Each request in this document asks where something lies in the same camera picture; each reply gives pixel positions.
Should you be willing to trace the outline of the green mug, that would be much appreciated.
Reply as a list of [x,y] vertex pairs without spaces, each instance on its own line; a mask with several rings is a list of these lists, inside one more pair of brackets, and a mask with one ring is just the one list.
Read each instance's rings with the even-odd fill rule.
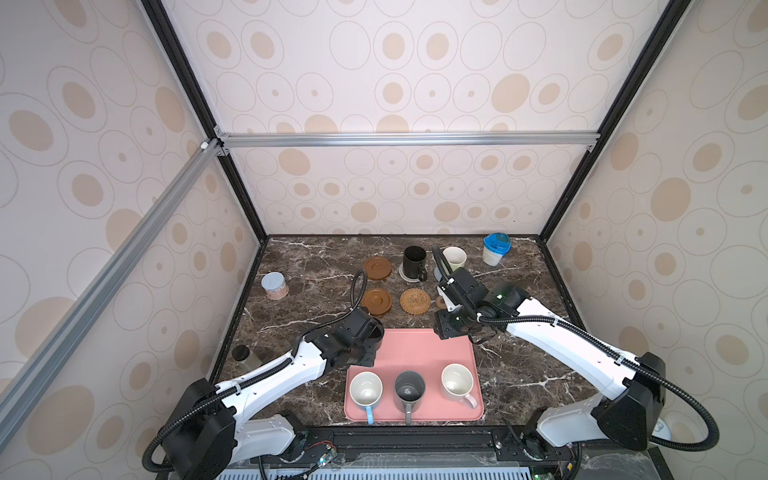
[[459,247],[447,247],[442,250],[442,253],[448,262],[451,271],[456,271],[465,266],[467,254],[463,249]]

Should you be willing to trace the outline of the rattan coaster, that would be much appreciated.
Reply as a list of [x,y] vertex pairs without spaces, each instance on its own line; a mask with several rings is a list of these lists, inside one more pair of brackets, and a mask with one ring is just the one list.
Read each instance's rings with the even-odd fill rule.
[[426,313],[432,303],[430,295],[418,288],[405,290],[399,299],[401,308],[411,316]]

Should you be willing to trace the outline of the black mug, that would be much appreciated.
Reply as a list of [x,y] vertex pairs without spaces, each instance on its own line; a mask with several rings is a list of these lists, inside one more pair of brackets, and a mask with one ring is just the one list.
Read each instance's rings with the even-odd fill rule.
[[408,246],[403,252],[403,270],[410,278],[422,278],[427,276],[426,271],[427,252],[416,245]]
[[369,352],[375,353],[379,350],[380,344],[385,334],[385,327],[376,318],[370,320],[371,331],[369,332],[366,340],[366,348]]

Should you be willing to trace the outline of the dark wooden coaster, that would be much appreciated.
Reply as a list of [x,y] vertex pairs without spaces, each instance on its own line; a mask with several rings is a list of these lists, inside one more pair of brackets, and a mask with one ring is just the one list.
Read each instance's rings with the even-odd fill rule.
[[388,278],[393,270],[392,263],[385,257],[372,256],[363,264],[364,271],[369,280],[379,281]]

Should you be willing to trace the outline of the white woven coaster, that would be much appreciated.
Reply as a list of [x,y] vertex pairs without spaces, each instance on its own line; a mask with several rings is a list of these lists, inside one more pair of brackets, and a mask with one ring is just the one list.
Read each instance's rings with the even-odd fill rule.
[[410,278],[408,277],[403,270],[403,265],[400,265],[398,267],[398,274],[401,277],[401,279],[407,283],[418,283],[418,282],[425,282],[427,279],[427,276],[423,276],[422,278]]

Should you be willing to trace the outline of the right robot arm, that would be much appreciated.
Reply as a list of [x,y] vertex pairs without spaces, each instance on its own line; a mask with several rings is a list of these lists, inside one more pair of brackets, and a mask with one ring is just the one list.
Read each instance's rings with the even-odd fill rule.
[[[633,451],[644,451],[651,443],[688,452],[717,445],[720,432],[714,417],[667,380],[660,357],[636,356],[605,343],[514,284],[500,282],[487,288],[464,268],[441,275],[437,290],[446,304],[436,315],[435,332],[441,339],[494,328],[542,349],[596,388],[596,394],[584,401],[539,409],[532,415],[517,435],[531,459],[540,460],[555,447],[591,440],[611,440]],[[680,443],[655,435],[669,393],[698,413],[707,429],[704,439]]]

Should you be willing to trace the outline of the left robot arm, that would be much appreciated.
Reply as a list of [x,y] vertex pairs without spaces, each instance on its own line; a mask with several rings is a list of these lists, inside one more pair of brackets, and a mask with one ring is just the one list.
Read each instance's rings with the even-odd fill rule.
[[151,473],[215,479],[229,465],[300,447],[301,424],[287,414],[256,414],[295,388],[335,370],[370,367],[383,340],[380,320],[358,307],[309,329],[277,359],[216,385],[191,384],[145,448]]

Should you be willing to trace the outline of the white cup blue lid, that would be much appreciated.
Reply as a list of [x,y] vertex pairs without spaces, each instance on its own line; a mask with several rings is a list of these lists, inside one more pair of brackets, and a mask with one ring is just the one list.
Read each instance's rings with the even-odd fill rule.
[[483,239],[482,260],[485,264],[495,267],[510,249],[511,240],[507,234],[491,233]]

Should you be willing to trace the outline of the pink tray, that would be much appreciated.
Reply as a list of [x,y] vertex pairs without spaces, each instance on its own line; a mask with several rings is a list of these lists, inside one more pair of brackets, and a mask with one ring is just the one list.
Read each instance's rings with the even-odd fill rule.
[[[459,364],[467,368],[473,377],[471,395],[477,406],[464,399],[452,400],[442,386],[445,367]],[[405,371],[417,372],[425,381],[423,399],[413,413],[413,422],[472,422],[484,416],[484,403],[480,391],[479,375],[473,345],[466,337],[442,340],[429,329],[387,329],[370,368],[352,366],[347,371],[344,413],[353,422],[367,421],[364,408],[351,396],[353,378],[363,372],[376,374],[383,385],[383,393],[372,410],[376,423],[402,423],[405,420],[403,404],[397,399],[395,382]]]

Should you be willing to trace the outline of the grey mug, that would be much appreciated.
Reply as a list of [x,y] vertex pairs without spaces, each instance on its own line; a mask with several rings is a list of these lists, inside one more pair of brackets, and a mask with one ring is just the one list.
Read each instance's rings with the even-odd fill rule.
[[404,414],[406,426],[411,426],[413,413],[418,409],[426,392],[424,378],[416,371],[401,372],[394,383],[395,405]]

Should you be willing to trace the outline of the small jar dark lid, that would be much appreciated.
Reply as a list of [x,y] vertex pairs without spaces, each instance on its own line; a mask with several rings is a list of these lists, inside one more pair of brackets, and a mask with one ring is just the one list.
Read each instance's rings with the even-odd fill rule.
[[247,371],[255,370],[262,365],[260,358],[247,345],[235,346],[231,351],[231,357]]

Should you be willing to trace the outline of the green can white lid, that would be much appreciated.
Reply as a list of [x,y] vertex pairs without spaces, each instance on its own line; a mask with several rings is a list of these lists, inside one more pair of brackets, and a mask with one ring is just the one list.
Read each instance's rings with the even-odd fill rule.
[[663,419],[658,419],[653,430],[653,436],[663,440],[671,440],[671,430]]

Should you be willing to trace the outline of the horizontal aluminium bar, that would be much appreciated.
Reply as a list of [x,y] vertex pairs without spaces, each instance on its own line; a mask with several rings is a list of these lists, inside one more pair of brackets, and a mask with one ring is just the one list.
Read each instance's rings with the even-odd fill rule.
[[232,148],[594,145],[597,131],[224,134]]

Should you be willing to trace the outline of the diagonal aluminium bar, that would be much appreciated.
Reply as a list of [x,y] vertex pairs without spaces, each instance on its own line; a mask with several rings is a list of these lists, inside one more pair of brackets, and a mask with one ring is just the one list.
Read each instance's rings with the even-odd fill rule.
[[2,449],[7,448],[222,145],[221,140],[211,138],[204,148],[196,151],[25,364],[1,401]]

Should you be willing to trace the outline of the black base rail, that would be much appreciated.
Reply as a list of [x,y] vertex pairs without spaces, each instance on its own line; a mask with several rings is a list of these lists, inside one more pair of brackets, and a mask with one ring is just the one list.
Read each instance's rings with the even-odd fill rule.
[[606,440],[547,448],[533,460],[509,425],[312,427],[299,450],[238,462],[234,479],[669,479],[660,450]]

